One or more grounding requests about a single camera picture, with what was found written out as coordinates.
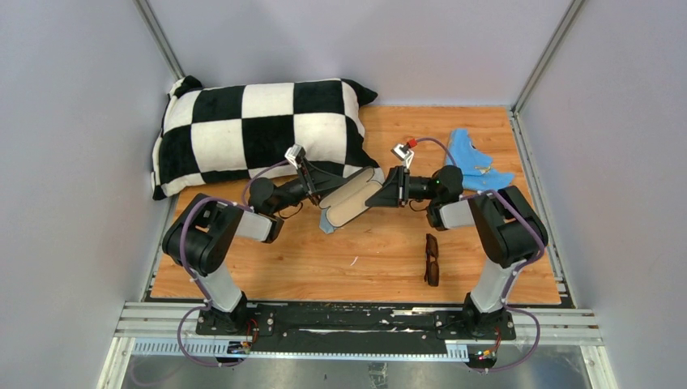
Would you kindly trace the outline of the black sunglasses case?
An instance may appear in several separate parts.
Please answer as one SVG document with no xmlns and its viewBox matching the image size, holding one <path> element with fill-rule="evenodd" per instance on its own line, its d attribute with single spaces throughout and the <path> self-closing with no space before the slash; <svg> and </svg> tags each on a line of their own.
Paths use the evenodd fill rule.
<svg viewBox="0 0 687 389">
<path fill-rule="evenodd" d="M 382 187 L 376 179 L 377 172 L 371 167 L 360 169 L 320 202 L 318 207 L 326 210 L 332 224 L 343 227 L 369 209 L 365 200 Z"/>
</svg>

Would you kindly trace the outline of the light blue cleaning cloth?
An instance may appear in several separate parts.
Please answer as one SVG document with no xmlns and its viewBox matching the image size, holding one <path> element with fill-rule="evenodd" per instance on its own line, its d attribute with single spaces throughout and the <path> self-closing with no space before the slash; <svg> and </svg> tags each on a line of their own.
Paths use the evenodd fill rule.
<svg viewBox="0 0 687 389">
<path fill-rule="evenodd" d="M 334 233 L 337 229 L 341 228 L 341 225 L 334 225 L 331 223 L 329 220 L 326 210 L 323 210 L 321 212 L 320 216 L 320 221 L 319 221 L 319 228 L 325 233 L 325 234 L 332 234 Z"/>
</svg>

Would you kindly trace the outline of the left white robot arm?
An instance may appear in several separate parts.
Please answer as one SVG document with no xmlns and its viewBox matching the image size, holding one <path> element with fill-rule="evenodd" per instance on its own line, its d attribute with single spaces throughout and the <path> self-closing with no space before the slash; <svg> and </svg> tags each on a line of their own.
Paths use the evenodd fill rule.
<svg viewBox="0 0 687 389">
<path fill-rule="evenodd" d="M 250 179 L 239 203 L 196 195 L 165 233 L 161 248 L 184 268 L 203 295 L 201 311 L 229 335 L 242 333 L 251 321 L 247 297 L 224 264 L 232 242 L 243 237 L 272 243 L 283 227 L 279 212 L 308 199 L 319 203 L 347 179 L 318 167 L 298 145 L 280 166 L 294 168 L 296 178 L 277 186 L 265 168 Z"/>
</svg>

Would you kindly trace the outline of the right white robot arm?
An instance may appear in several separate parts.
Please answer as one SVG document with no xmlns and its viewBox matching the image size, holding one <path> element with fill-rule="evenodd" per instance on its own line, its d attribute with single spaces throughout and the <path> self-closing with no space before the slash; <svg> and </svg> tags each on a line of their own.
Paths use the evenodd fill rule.
<svg viewBox="0 0 687 389">
<path fill-rule="evenodd" d="M 538 261 L 548 244 L 543 222 L 516 186 L 463 194 L 463 172 L 445 165 L 430 177 L 394 167 L 368 207 L 404 207 L 426 200 L 429 225 L 446 231 L 476 228 L 486 263 L 477 285 L 467 294 L 459 320 L 473 338 L 483 338 L 505 320 L 506 302 L 519 273 Z"/>
</svg>

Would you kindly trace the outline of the brown sunglasses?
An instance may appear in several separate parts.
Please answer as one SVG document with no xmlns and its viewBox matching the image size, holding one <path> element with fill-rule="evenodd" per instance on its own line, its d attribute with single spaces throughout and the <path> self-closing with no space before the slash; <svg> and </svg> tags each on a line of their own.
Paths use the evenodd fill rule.
<svg viewBox="0 0 687 389">
<path fill-rule="evenodd" d="M 425 274 L 424 280 L 431 287 L 437 287 L 440 281 L 439 249 L 437 239 L 431 233 L 425 235 Z"/>
</svg>

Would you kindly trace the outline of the blue crumpled cloth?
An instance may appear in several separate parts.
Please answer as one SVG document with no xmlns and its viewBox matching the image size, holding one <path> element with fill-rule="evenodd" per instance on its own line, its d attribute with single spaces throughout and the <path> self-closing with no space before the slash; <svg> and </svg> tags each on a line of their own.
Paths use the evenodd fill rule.
<svg viewBox="0 0 687 389">
<path fill-rule="evenodd" d="M 462 170 L 465 190 L 500 190 L 510 186 L 513 173 L 501 173 L 493 167 L 493 158 L 479 151 L 469 137 L 466 129 L 456 129 L 450 134 L 445 163 L 454 162 Z"/>
</svg>

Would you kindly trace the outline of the black white checkered pillow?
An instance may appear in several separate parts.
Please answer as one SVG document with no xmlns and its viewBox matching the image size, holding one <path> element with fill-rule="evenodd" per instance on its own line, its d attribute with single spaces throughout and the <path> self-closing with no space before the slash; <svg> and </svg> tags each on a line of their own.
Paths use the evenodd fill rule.
<svg viewBox="0 0 687 389">
<path fill-rule="evenodd" d="M 298 144 L 319 169 L 341 177 L 380 164 L 364 150 L 359 110 L 378 94 L 352 79 L 206 88 L 189 75 L 168 94 L 151 151 L 154 200 L 187 187 L 295 174 L 285 161 Z"/>
</svg>

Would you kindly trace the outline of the aluminium frame rail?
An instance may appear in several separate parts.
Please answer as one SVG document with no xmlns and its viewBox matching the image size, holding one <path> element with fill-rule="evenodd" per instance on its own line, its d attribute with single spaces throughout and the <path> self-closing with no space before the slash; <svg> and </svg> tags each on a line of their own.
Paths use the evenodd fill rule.
<svg viewBox="0 0 687 389">
<path fill-rule="evenodd" d="M 508 314 L 498 329 L 474 335 L 449 308 L 253 304 L 254 321 L 230 334 L 192 304 L 128 303 L 115 336 L 136 355 L 359 361 L 467 361 L 493 346 L 600 346 L 589 310 L 533 309 Z"/>
</svg>

